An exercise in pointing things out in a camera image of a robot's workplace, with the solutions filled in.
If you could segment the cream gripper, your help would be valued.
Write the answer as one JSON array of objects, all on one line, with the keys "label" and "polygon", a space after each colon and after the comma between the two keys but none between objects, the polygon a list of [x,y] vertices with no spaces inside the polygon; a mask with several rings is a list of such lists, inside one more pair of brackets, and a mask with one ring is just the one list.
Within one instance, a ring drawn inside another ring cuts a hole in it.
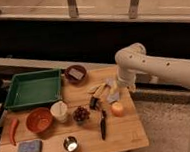
[{"label": "cream gripper", "polygon": [[126,82],[123,82],[121,80],[108,78],[107,79],[107,85],[111,88],[110,93],[114,94],[116,93],[121,87],[126,87],[129,91],[135,92],[136,86],[134,84],[128,84]]}]

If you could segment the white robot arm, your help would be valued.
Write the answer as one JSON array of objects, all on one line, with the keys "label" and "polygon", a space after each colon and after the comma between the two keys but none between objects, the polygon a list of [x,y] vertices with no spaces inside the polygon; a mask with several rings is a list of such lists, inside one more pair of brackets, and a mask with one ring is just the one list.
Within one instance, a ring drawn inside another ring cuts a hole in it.
[{"label": "white robot arm", "polygon": [[116,52],[115,63],[119,86],[134,88],[136,73],[143,72],[190,89],[190,59],[148,56],[142,43],[134,43]]}]

